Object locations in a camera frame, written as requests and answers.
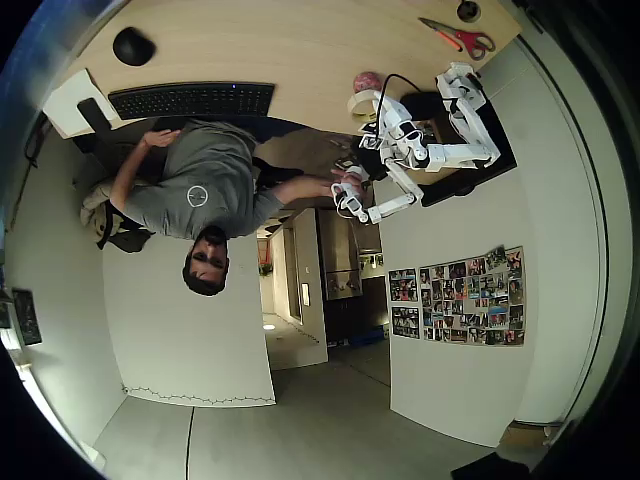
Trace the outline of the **person's right hand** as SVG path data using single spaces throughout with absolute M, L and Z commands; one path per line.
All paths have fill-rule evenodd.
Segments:
M 362 169 L 358 166 L 352 166 L 347 170 L 332 169 L 333 185 L 351 185 L 354 188 L 362 186 Z

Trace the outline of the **person's left hand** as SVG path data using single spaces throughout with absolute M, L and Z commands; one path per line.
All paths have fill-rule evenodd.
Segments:
M 148 131 L 142 137 L 142 142 L 148 147 L 164 148 L 173 143 L 180 135 L 180 130 Z

